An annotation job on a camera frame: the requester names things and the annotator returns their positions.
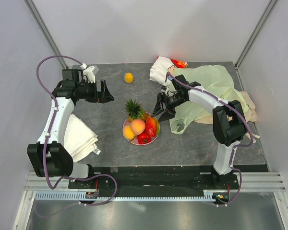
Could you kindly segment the fake red orange mango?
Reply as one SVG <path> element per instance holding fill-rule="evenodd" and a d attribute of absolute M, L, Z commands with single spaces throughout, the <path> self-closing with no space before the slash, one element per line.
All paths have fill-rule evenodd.
<path fill-rule="evenodd" d="M 150 115 L 146 119 L 145 131 L 151 137 L 155 137 L 157 134 L 157 119 Z"/>

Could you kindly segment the fake peach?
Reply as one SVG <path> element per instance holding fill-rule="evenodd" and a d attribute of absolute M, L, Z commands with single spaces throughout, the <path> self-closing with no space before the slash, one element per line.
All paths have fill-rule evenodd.
<path fill-rule="evenodd" d="M 130 124 L 131 130 L 137 136 L 144 132 L 145 130 L 145 122 L 141 119 L 135 119 Z"/>

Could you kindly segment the fake pineapple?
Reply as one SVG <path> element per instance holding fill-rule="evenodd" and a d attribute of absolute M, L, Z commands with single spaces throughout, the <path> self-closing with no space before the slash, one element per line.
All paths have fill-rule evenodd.
<path fill-rule="evenodd" d="M 129 99 L 125 102 L 125 111 L 128 115 L 128 121 L 131 123 L 135 119 L 146 121 L 147 114 L 141 104 L 135 100 Z"/>

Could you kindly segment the small yellow fake fruit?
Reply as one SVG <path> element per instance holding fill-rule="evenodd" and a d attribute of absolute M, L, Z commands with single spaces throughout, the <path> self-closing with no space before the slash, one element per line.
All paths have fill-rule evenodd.
<path fill-rule="evenodd" d="M 127 73 L 124 75 L 124 81 L 125 81 L 126 83 L 133 83 L 133 81 L 134 81 L 134 76 L 133 76 L 133 74 L 130 73 L 130 72 L 127 72 Z"/>

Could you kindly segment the fake red bell pepper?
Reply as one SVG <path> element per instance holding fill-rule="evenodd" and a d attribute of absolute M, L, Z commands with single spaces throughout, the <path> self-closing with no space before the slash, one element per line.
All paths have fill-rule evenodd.
<path fill-rule="evenodd" d="M 137 140 L 140 145 L 144 145 L 151 142 L 151 136 L 146 132 L 143 132 L 137 136 Z"/>

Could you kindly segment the fake yellow pear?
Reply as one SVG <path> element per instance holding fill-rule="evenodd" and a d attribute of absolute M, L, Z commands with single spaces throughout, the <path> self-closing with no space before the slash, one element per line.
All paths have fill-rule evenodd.
<path fill-rule="evenodd" d="M 136 137 L 136 135 L 132 131 L 130 125 L 126 125 L 126 126 L 123 127 L 122 134 L 123 134 L 124 138 L 129 140 L 129 141 L 134 140 L 134 138 Z"/>

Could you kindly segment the green avocado print plastic bag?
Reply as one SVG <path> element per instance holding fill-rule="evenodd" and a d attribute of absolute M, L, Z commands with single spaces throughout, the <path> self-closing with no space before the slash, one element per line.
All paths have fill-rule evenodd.
<path fill-rule="evenodd" d="M 188 83 L 195 81 L 200 84 L 199 90 L 187 89 L 190 101 L 176 107 L 175 117 L 169 120 L 171 132 L 177 135 L 183 134 L 201 111 L 206 110 L 212 115 L 214 105 L 222 106 L 218 99 L 228 101 L 222 99 L 221 95 L 229 89 L 234 89 L 232 77 L 221 65 L 206 65 L 194 69 L 175 68 L 170 74 L 176 78 L 183 75 Z"/>

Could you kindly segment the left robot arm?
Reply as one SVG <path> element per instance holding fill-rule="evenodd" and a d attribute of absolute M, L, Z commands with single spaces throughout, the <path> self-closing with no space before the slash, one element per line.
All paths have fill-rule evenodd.
<path fill-rule="evenodd" d="M 97 89 L 97 72 L 97 66 L 62 71 L 62 80 L 52 92 L 51 110 L 44 131 L 35 144 L 27 147 L 27 155 L 38 177 L 79 178 L 84 188 L 95 185 L 92 167 L 74 162 L 63 142 L 69 117 L 80 99 L 103 104 L 114 100 L 105 80 L 100 81 L 101 90 Z"/>

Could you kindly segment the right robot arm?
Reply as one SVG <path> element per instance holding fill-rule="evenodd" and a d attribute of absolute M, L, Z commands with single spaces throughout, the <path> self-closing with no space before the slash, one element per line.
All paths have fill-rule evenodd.
<path fill-rule="evenodd" d="M 175 92 L 168 95 L 166 87 L 162 87 L 152 117 L 159 115 L 159 122 L 170 120 L 176 115 L 175 108 L 186 102 L 198 104 L 212 115 L 213 134 L 218 141 L 218 148 L 210 183 L 214 188 L 222 188 L 228 182 L 227 176 L 233 173 L 236 148 L 248 131 L 241 103 L 223 100 L 200 83 L 189 83 L 183 75 L 174 77 L 168 72 L 166 79 L 171 81 Z"/>

